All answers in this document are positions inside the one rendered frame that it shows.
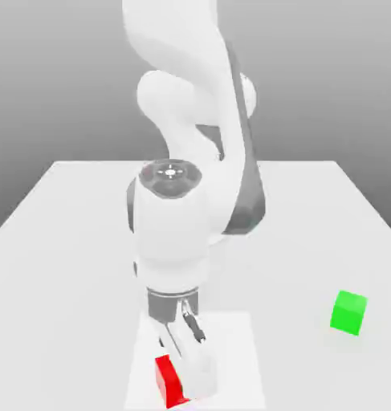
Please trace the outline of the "small green cube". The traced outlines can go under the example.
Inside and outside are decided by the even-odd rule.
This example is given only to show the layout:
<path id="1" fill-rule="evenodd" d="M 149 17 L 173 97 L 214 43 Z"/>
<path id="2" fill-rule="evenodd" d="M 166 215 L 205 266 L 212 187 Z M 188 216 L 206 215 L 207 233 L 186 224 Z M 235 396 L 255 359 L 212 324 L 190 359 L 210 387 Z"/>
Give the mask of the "small green cube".
<path id="1" fill-rule="evenodd" d="M 332 309 L 330 327 L 358 336 L 368 299 L 349 291 L 339 291 Z"/>

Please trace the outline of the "small red cube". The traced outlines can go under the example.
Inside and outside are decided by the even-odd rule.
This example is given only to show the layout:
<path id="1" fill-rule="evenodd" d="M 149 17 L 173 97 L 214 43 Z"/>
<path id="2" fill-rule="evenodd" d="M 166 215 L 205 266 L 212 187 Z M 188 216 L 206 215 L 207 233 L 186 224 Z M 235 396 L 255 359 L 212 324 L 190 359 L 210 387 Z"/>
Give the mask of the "small red cube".
<path id="1" fill-rule="evenodd" d="M 168 354 L 155 359 L 155 374 L 157 387 L 167 409 L 190 401 L 184 396 L 181 381 Z"/>

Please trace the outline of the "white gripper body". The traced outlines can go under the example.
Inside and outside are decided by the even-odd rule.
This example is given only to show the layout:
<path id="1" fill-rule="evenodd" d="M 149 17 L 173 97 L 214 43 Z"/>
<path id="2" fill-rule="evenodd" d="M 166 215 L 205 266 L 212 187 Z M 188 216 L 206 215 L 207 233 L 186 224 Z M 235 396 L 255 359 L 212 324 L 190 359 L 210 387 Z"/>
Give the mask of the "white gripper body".
<path id="1" fill-rule="evenodd" d="M 205 399 L 218 389 L 217 366 L 207 341 L 198 342 L 181 315 L 173 323 L 157 323 L 157 333 L 191 399 Z"/>

